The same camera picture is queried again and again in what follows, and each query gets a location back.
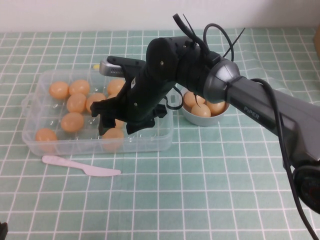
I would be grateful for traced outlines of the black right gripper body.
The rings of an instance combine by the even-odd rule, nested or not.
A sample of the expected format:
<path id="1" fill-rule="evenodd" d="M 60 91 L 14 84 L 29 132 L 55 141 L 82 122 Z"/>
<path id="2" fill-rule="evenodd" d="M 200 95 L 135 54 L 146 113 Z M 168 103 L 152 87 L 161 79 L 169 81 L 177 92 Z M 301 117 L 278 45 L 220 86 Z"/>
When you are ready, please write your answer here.
<path id="1" fill-rule="evenodd" d="M 154 118 L 163 118 L 167 107 L 161 100 L 175 86 L 175 82 L 151 76 L 147 67 L 122 67 L 125 84 L 116 97 L 93 102 L 91 115 L 100 115 L 111 123 L 114 119 L 131 125 L 143 125 Z"/>

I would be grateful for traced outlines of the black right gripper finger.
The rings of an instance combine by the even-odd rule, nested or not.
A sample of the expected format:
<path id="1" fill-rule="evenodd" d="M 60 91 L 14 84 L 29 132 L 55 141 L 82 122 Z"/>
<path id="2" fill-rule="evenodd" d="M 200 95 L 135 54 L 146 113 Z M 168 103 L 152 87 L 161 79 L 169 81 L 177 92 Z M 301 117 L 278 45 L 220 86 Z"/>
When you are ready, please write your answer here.
<path id="1" fill-rule="evenodd" d="M 116 119 L 101 114 L 98 125 L 98 132 L 100 136 L 103 136 L 109 129 L 116 127 Z"/>
<path id="2" fill-rule="evenodd" d="M 131 135 L 143 129 L 153 128 L 154 126 L 155 126 L 154 119 L 148 119 L 146 121 L 138 122 L 138 123 L 127 123 L 126 132 L 128 135 Z"/>

